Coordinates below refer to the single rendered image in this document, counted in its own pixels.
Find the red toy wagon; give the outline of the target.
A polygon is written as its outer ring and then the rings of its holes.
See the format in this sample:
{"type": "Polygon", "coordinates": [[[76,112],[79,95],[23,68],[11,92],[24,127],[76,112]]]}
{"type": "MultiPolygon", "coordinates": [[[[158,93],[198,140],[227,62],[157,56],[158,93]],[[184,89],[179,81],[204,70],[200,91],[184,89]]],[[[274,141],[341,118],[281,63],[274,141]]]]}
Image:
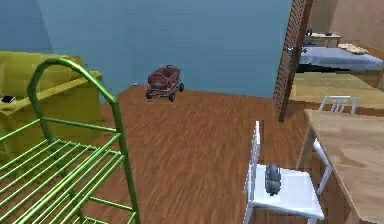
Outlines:
{"type": "Polygon", "coordinates": [[[167,97],[173,102],[176,91],[184,91],[180,73],[181,70],[174,65],[166,65],[152,72],[147,78],[149,89],[146,91],[146,98],[155,102],[160,97],[167,97]]]}

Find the grey round ribbed object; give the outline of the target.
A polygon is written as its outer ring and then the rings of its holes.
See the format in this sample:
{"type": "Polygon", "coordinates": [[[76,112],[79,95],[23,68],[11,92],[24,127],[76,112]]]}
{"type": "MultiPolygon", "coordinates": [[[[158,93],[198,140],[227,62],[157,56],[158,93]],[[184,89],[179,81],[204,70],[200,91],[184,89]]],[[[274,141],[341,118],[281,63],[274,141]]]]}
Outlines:
{"type": "Polygon", "coordinates": [[[281,189],[281,173],[277,164],[267,164],[265,170],[265,190],[270,196],[277,195],[281,189]]]}

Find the brown perforated room door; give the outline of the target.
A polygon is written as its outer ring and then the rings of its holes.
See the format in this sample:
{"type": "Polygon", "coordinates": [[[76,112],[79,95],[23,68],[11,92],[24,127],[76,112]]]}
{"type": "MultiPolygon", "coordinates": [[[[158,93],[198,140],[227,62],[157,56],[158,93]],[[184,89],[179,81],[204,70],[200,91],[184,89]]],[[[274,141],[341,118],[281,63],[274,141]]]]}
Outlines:
{"type": "Polygon", "coordinates": [[[302,52],[313,0],[292,0],[277,71],[273,100],[279,122],[283,122],[302,52]]]}

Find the yellow sofa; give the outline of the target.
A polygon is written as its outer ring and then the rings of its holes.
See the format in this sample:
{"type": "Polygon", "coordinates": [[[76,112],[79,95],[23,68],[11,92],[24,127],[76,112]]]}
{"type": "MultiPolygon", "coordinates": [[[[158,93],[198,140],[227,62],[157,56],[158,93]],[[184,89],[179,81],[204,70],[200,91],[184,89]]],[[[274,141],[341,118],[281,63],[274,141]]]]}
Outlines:
{"type": "MultiPolygon", "coordinates": [[[[0,137],[36,119],[27,96],[27,85],[37,65],[50,56],[43,53],[0,51],[0,99],[14,96],[12,103],[0,102],[0,137]]],[[[98,125],[101,123],[96,88],[79,73],[64,66],[44,71],[37,96],[45,115],[53,118],[98,125]]],[[[35,125],[0,142],[0,163],[13,159],[44,138],[35,125]]]]}

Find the white wooden chair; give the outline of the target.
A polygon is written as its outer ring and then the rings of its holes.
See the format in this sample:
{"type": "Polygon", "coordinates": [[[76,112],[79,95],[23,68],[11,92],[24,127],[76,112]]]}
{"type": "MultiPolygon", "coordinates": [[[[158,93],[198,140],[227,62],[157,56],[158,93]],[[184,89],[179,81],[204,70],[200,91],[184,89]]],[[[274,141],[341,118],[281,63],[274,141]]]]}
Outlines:
{"type": "Polygon", "coordinates": [[[251,141],[251,156],[243,193],[247,205],[242,224],[249,224],[255,208],[305,217],[307,224],[316,224],[325,215],[314,189],[310,174],[303,171],[280,168],[281,189],[270,196],[265,190],[266,165],[259,164],[262,144],[262,121],[256,121],[251,141]]]}
{"type": "Polygon", "coordinates": [[[348,103],[351,104],[350,114],[356,112],[358,98],[355,96],[325,96],[320,104],[319,110],[322,111],[328,102],[332,103],[331,112],[342,113],[348,103]]]}

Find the light wooden side table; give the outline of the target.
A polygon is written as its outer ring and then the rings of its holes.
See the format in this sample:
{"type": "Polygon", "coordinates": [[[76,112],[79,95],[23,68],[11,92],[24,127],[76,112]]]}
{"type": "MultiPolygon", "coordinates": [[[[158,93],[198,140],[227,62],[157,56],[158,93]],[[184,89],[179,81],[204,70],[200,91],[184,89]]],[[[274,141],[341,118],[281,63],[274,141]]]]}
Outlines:
{"type": "Polygon", "coordinates": [[[338,44],[340,43],[341,38],[342,38],[342,36],[334,34],[334,33],[331,33],[330,35],[326,35],[324,33],[312,33],[309,36],[305,36],[304,41],[306,41],[306,42],[308,42],[308,41],[309,42],[324,41],[326,47],[329,46],[329,43],[331,41],[335,41],[336,47],[337,47],[338,44]]]}

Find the bed with blue sheet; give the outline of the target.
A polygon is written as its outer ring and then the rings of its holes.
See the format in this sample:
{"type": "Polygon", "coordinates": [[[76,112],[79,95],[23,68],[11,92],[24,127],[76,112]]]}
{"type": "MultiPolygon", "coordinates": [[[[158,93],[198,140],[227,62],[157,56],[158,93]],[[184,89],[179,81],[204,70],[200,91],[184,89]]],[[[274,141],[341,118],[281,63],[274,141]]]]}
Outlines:
{"type": "Polygon", "coordinates": [[[352,54],[340,48],[306,47],[301,53],[298,73],[349,73],[372,87],[379,87],[384,61],[371,54],[352,54]]]}

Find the light wooden dining table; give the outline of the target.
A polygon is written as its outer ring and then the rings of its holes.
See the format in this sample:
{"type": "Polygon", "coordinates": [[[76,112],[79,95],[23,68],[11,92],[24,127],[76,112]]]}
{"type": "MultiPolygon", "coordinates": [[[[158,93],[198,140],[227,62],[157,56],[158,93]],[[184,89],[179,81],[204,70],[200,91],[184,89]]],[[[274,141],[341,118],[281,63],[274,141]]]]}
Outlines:
{"type": "Polygon", "coordinates": [[[352,208],[345,224],[384,224],[384,117],[306,109],[296,167],[319,142],[352,208]]]}

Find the beige patterned pillow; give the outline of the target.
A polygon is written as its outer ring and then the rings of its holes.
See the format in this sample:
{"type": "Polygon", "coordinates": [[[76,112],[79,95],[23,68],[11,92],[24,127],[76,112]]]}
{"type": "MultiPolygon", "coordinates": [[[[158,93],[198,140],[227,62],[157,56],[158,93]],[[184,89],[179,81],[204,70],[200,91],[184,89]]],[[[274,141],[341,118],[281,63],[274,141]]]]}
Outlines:
{"type": "Polygon", "coordinates": [[[347,51],[351,54],[355,54],[355,55],[368,54],[367,49],[355,46],[354,44],[350,44],[350,43],[339,44],[338,47],[342,50],[345,50],[345,51],[347,51]]]}

